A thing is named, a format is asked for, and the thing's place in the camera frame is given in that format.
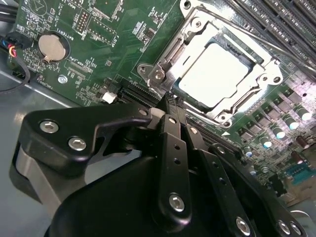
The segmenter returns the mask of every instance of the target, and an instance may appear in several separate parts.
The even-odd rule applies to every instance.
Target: black plastic bracket
[[[187,146],[180,136],[180,122],[171,115],[161,120],[158,152],[158,192],[153,219],[166,232],[179,232],[192,217]]]
[[[256,236],[219,158],[204,150],[203,138],[194,127],[187,125],[185,133],[190,156],[195,157],[200,172],[207,177],[223,214],[226,228],[222,230],[222,234],[236,237]]]
[[[96,138],[111,139],[120,128],[146,126],[151,121],[150,112],[139,104],[82,107],[60,110],[36,111],[25,116],[19,143],[30,157],[39,160],[65,176],[82,174],[95,154]],[[58,125],[54,133],[40,128],[43,121]],[[74,150],[71,138],[82,139],[86,147]]]
[[[220,159],[228,176],[234,181],[234,187],[243,206],[251,209],[251,217],[262,236],[306,237],[304,228],[279,203],[276,196],[268,192],[260,183],[235,159],[229,157],[228,152],[220,144],[213,144],[209,150]],[[293,224],[301,230],[284,232],[282,223],[290,227]]]

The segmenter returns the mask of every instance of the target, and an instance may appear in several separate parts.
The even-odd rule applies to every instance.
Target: ram slot
[[[276,14],[282,17],[282,19],[294,30],[301,32],[304,36],[304,40],[309,46],[314,47],[313,42],[315,42],[316,34],[312,33],[313,29],[310,29],[300,21],[294,13],[287,9],[279,0],[266,0],[266,3],[270,8],[275,11]]]
[[[262,35],[268,42],[273,43],[274,45],[280,48],[286,48],[289,52],[296,55],[297,57],[301,58],[301,55],[290,46],[287,42],[283,40],[279,40],[274,34],[269,33],[265,26],[263,26],[259,21],[253,18],[246,10],[244,10],[235,0],[225,0],[225,3],[231,7],[238,15],[241,16],[241,19],[244,19],[245,24],[251,26],[250,29],[256,30],[260,35]],[[296,64],[296,66],[306,73],[306,75],[314,81],[313,75],[311,75],[308,71],[304,68]]]
[[[293,0],[294,3],[307,15],[312,22],[316,22],[316,9],[307,0]]]
[[[264,25],[274,36],[280,41],[285,41],[287,44],[292,44],[293,48],[309,65],[314,65],[316,61],[316,54],[308,47],[300,38],[298,38],[286,25],[281,23],[276,18],[268,7],[262,2],[256,1],[254,4],[251,1],[237,0],[237,2],[244,7],[254,18],[256,18],[262,25]]]

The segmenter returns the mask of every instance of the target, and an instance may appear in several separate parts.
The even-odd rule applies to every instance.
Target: mounting hole
[[[144,111],[144,110],[139,110],[139,113],[141,115],[143,115],[143,116],[147,116],[148,115],[148,113],[146,111]]]
[[[219,178],[219,181],[222,183],[222,185],[227,185],[227,183],[226,183],[225,179],[223,179],[223,178]]]
[[[190,1],[185,1],[184,2],[184,9],[188,10],[191,7]]]
[[[213,165],[215,168],[218,168],[218,164],[217,164],[217,163],[212,162],[212,165]]]
[[[169,118],[169,121],[172,122],[173,124],[177,123],[177,121],[174,118],[172,118],[172,117]]]
[[[147,69],[146,69],[144,66],[141,66],[140,69],[139,69],[139,71],[140,71],[141,73],[145,73],[146,70],[147,70]]]
[[[273,82],[274,83],[279,83],[281,81],[281,78],[280,77],[276,77],[273,79]]]
[[[180,165],[180,164],[181,164],[181,162],[180,162],[177,158],[174,159],[174,162],[175,162],[177,165]]]

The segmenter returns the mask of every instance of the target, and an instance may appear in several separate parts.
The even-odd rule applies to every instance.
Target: black mounting arm
[[[116,104],[24,118],[10,178],[47,207],[48,237],[306,237],[234,154],[205,145],[181,101],[166,96],[158,107]],[[86,185],[96,154],[132,149],[141,157]]]

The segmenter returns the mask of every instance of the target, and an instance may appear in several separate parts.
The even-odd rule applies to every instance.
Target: green circuit board
[[[24,0],[16,31],[38,39],[47,31],[63,35],[70,55],[62,62],[44,63],[37,45],[23,55],[38,82],[82,105],[99,104],[96,92],[107,78],[145,86],[137,63],[154,63],[184,20],[177,0]],[[152,29],[147,43],[140,33]],[[59,75],[69,78],[60,84]]]
[[[229,8],[225,1],[211,2],[219,10]],[[244,25],[238,14],[233,20]],[[38,83],[79,105],[101,105],[96,94],[109,80],[119,83],[125,81],[139,90],[147,90],[136,66],[139,63],[154,64],[183,21],[178,0],[22,0],[15,30],[33,38],[35,44],[24,51],[19,50],[18,55],[38,75]],[[48,64],[39,57],[36,42],[45,32],[57,32],[68,41],[70,54],[65,60]],[[147,38],[144,37],[146,32],[149,33]],[[311,31],[306,31],[305,36],[311,44],[316,44]],[[14,68],[12,58],[9,59],[9,65]],[[284,82],[268,87],[250,108],[236,114],[230,128],[212,126],[191,117],[196,124],[232,146],[240,149],[249,146],[253,150],[253,157],[249,159],[253,161],[257,177],[262,183],[275,173],[286,175],[285,171],[294,165],[291,152],[301,154],[303,151],[295,141],[297,136],[303,136],[310,144],[316,141],[315,118],[302,121],[295,113],[297,108],[304,107],[315,115],[316,85],[291,61],[284,58],[280,67]],[[59,75],[65,75],[68,82],[59,83]],[[301,101],[289,100],[285,96],[289,91],[295,91]],[[173,92],[186,97],[177,88]],[[273,104],[278,98],[290,106],[288,112]],[[272,106],[280,116],[267,116],[264,109],[268,106]],[[255,117],[258,114],[267,116],[271,123],[260,126],[261,131],[253,134],[251,139],[244,139],[239,131],[251,122],[257,123]],[[299,122],[298,129],[289,130],[284,123],[287,116]],[[279,140],[273,135],[271,129],[275,126],[285,131],[284,139]],[[271,148],[262,147],[259,138],[263,135],[272,141]],[[268,172],[263,172],[263,168],[267,168]]]

